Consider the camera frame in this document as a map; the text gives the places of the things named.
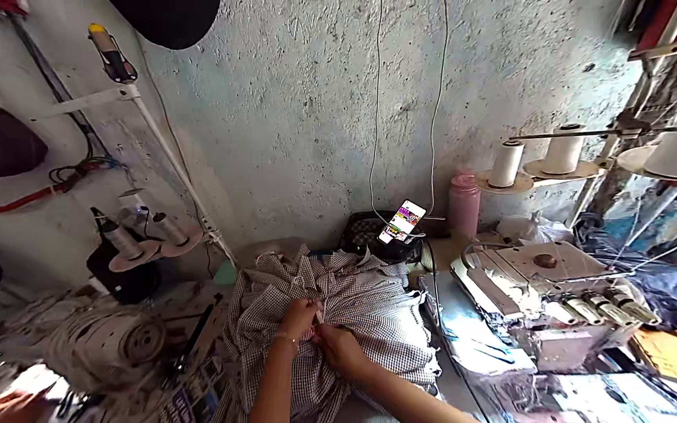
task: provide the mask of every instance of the checkered fabric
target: checkered fabric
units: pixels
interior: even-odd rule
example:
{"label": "checkered fabric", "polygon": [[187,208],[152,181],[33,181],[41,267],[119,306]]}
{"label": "checkered fabric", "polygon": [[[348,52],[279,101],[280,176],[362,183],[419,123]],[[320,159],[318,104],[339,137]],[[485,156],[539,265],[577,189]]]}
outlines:
{"label": "checkered fabric", "polygon": [[[419,311],[424,295],[405,291],[405,264],[389,266],[369,253],[360,260],[343,251],[322,259],[308,252],[303,245],[291,260],[267,253],[255,270],[239,273],[223,335],[239,369],[214,421],[248,420],[268,347],[293,298],[323,299],[326,323],[352,329],[371,360],[422,389],[440,374]],[[291,420],[330,423],[354,387],[339,378],[310,335],[292,365]]]}

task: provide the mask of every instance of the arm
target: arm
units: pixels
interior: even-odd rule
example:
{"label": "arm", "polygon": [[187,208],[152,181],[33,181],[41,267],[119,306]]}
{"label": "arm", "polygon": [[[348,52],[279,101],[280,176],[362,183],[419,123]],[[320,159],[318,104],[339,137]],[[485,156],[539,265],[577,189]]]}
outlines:
{"label": "arm", "polygon": [[328,363],[342,377],[357,384],[400,421],[477,422],[469,414],[438,400],[409,381],[371,362],[351,332],[322,324],[313,340],[320,345]]}
{"label": "arm", "polygon": [[292,300],[278,329],[260,378],[255,405],[250,413],[252,423],[288,422],[291,404],[291,367],[304,332],[312,325],[317,304],[304,298]]}

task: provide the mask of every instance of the sewing machine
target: sewing machine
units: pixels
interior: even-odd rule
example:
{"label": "sewing machine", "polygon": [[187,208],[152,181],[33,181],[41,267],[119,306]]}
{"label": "sewing machine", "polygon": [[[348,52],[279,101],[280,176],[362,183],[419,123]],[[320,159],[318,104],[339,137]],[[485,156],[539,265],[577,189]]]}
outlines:
{"label": "sewing machine", "polygon": [[568,242],[470,252],[451,264],[485,321],[538,370],[580,367],[659,318],[619,273]]}

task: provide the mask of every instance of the concrete wall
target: concrete wall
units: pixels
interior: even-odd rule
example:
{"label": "concrete wall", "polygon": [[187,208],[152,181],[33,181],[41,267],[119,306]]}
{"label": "concrete wall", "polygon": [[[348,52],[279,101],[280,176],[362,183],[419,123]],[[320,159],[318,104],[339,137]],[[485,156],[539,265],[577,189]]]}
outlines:
{"label": "concrete wall", "polygon": [[[127,57],[140,67],[142,60],[132,29],[108,2],[30,3],[32,14],[25,27],[73,96],[115,85],[103,72],[98,53],[87,39],[87,26],[93,21],[111,28]],[[148,106],[159,110],[147,78],[139,85]],[[55,102],[11,24],[0,17],[0,105],[27,122]],[[152,189],[154,198],[169,214],[192,222],[194,209],[185,205],[181,185],[136,108],[130,103],[112,104],[87,110],[86,115],[113,154],[130,165],[136,186]],[[49,153],[39,168],[0,178],[0,205],[47,187],[51,184],[49,169],[75,164],[85,157],[85,138],[69,118],[29,124],[47,143]],[[88,208],[96,206],[115,213],[119,209],[116,197],[131,188],[121,171],[96,172],[66,195],[0,215],[0,264],[5,275],[34,290],[85,283],[89,277],[85,260],[99,244]],[[175,263],[182,264],[183,275],[207,274],[207,258],[201,248]]]}
{"label": "concrete wall", "polygon": [[[627,46],[608,41],[617,2],[449,3],[434,215],[446,213],[456,166],[489,168],[494,142],[512,134],[604,127],[639,75]],[[442,5],[384,2],[378,208],[406,198],[429,208]],[[175,128],[198,149],[198,180],[225,188],[218,212],[232,244],[297,235],[334,245],[346,218],[369,210],[377,31],[378,2],[222,2],[196,46],[144,43]],[[525,161],[546,145],[531,143]],[[535,209],[563,219],[580,188],[483,194],[481,222]]]}
{"label": "concrete wall", "polygon": [[[449,2],[450,37],[436,121],[436,208],[458,165],[489,168],[493,143],[579,121],[604,127],[639,74],[627,46],[609,41],[617,2],[522,0]],[[429,130],[444,40],[443,3],[384,2],[375,205],[409,198],[429,208]],[[112,86],[87,41],[106,26],[141,72],[140,90],[159,121],[138,45],[106,0],[32,0],[26,24],[68,88],[80,96]],[[375,128],[378,2],[224,1],[200,43],[169,51],[141,43],[185,151],[193,183],[211,204],[232,247],[301,236],[332,246],[346,218],[369,209]],[[33,115],[53,98],[10,25],[0,19],[0,104]],[[130,166],[138,187],[190,220],[160,148],[131,105],[87,112],[104,141]],[[47,162],[0,180],[0,203],[47,185],[47,170],[77,162],[83,139],[66,117],[33,125],[49,144]],[[546,142],[530,144],[525,161]],[[597,150],[596,145],[588,152]],[[121,172],[91,177],[65,196],[0,215],[0,262],[38,287],[81,283],[96,245],[88,206],[116,211],[131,188]],[[581,183],[524,195],[483,194],[481,219],[544,209],[563,218]],[[183,271],[205,273],[198,248]]]}

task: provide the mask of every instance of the pink water bottle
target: pink water bottle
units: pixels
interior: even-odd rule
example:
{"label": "pink water bottle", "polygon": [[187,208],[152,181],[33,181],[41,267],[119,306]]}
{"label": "pink water bottle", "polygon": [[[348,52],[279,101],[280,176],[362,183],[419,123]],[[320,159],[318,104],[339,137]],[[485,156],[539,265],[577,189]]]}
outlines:
{"label": "pink water bottle", "polygon": [[456,170],[448,190],[448,224],[451,231],[474,239],[477,235],[480,190],[475,174],[467,168]]}

